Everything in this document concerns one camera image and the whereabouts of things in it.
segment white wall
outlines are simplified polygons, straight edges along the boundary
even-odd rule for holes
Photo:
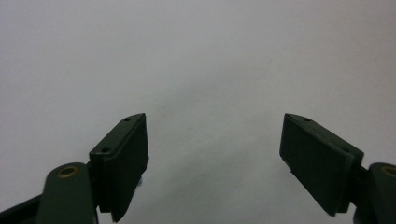
[[[121,223],[352,223],[279,158],[283,115],[396,163],[396,2],[1,1],[0,210],[146,112]],[[101,223],[111,223],[109,215]]]

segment screw hole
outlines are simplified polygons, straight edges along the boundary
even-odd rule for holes
[[[390,176],[396,177],[396,167],[393,166],[384,166],[382,167],[382,171]]]
[[[102,148],[101,151],[102,151],[103,153],[107,153],[107,152],[111,151],[111,148],[109,148],[109,147],[104,147],[104,148]]]
[[[64,167],[61,171],[59,171],[58,176],[60,178],[67,178],[72,175],[75,175],[77,173],[77,171],[78,171],[78,168],[76,166]]]

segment white background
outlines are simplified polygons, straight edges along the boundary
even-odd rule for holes
[[[392,0],[0,1],[0,210],[146,112],[121,223],[352,223],[278,156],[283,115],[396,163],[395,24]]]

